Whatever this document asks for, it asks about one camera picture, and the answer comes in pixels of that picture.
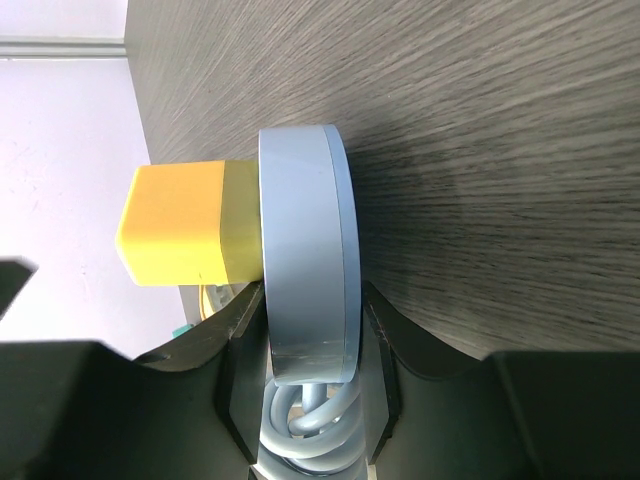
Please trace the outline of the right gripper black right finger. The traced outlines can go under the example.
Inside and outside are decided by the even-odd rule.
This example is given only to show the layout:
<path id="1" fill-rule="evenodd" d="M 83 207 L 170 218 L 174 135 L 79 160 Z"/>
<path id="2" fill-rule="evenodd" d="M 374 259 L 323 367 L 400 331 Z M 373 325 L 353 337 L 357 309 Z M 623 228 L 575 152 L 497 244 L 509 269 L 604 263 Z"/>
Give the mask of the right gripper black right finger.
<path id="1" fill-rule="evenodd" d="M 474 359 L 362 289 L 365 456 L 381 479 L 635 479 L 635 352 Z"/>

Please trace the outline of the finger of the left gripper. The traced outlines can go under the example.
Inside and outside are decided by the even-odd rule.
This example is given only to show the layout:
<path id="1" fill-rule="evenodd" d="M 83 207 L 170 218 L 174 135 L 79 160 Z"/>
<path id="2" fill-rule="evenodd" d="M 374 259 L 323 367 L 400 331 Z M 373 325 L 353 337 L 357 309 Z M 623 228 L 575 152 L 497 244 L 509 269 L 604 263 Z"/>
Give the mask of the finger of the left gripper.
<path id="1" fill-rule="evenodd" d="M 16 297 L 37 271 L 38 266 L 22 257 L 0 261 L 0 316 L 4 317 Z"/>

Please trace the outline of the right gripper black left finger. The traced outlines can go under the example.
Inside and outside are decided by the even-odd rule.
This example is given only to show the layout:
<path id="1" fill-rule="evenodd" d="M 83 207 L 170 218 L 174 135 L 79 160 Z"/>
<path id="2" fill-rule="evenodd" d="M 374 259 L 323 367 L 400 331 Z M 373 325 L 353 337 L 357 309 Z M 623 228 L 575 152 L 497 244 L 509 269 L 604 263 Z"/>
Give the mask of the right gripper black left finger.
<path id="1" fill-rule="evenodd" d="M 93 341 L 1 347 L 5 479 L 249 479 L 265 376 L 265 293 L 136 359 Z"/>

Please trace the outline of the green cube plug adapter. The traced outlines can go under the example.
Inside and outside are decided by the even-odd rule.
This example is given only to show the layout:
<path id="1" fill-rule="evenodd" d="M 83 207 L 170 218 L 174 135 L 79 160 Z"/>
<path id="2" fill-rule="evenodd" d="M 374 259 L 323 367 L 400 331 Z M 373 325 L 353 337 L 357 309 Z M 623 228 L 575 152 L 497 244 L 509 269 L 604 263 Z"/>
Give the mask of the green cube plug adapter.
<path id="1" fill-rule="evenodd" d="M 180 337 L 181 335 L 183 335 L 184 333 L 188 332 L 189 330 L 191 330 L 193 328 L 193 326 L 191 324 L 185 324 L 179 328 L 177 328 L 176 330 L 174 330 L 172 332 L 172 337 L 174 339 Z"/>

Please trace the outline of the yellow connector block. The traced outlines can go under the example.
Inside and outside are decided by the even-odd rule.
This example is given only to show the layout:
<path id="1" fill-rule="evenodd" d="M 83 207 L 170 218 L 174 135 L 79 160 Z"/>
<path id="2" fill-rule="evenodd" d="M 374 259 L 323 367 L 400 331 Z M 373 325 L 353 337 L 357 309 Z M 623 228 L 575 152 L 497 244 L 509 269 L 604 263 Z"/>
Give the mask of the yellow connector block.
<path id="1" fill-rule="evenodd" d="M 139 167 L 119 222 L 116 247 L 139 286 L 260 280 L 257 162 L 215 160 Z"/>

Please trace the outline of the light blue cable holder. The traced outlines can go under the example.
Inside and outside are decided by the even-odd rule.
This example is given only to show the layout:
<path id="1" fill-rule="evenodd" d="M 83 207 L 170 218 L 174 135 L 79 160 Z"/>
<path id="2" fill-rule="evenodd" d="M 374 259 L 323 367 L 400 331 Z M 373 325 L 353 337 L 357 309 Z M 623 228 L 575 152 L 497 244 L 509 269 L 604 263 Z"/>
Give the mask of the light blue cable holder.
<path id="1" fill-rule="evenodd" d="M 362 300 L 351 174 L 332 125 L 259 133 L 272 370 L 256 470 L 268 479 L 367 475 L 358 359 Z"/>

